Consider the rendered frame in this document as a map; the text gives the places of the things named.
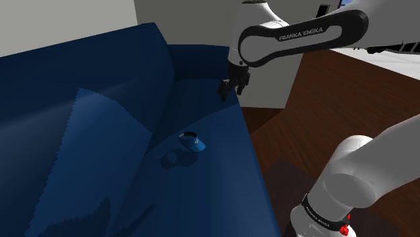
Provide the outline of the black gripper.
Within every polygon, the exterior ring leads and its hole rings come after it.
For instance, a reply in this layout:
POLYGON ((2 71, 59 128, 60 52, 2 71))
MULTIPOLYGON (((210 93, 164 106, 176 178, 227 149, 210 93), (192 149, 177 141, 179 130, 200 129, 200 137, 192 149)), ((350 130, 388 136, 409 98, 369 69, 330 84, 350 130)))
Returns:
POLYGON ((231 87, 236 87, 237 95, 241 95, 243 89, 248 85, 250 79, 249 66, 247 65, 236 65, 229 63, 227 69, 227 78, 228 80, 221 80, 217 93, 220 95, 220 98, 223 102, 226 101, 227 95, 231 90, 231 87))

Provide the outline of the dark blue sofa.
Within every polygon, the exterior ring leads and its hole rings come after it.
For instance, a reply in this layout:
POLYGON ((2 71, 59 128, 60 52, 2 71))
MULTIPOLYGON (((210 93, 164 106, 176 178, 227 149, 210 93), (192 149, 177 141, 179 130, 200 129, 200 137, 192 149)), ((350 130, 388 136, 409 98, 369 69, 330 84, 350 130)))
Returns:
POLYGON ((148 23, 0 57, 0 237, 281 237, 227 55, 148 23))

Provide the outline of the blue sun visor cap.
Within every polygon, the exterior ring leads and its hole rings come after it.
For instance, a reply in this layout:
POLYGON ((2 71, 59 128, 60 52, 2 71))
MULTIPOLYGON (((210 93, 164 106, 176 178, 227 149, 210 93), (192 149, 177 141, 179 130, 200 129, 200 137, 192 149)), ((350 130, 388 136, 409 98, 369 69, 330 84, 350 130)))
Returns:
POLYGON ((202 152, 206 145, 199 139, 198 135, 192 131, 183 132, 178 136, 181 145, 185 146, 191 152, 202 152))

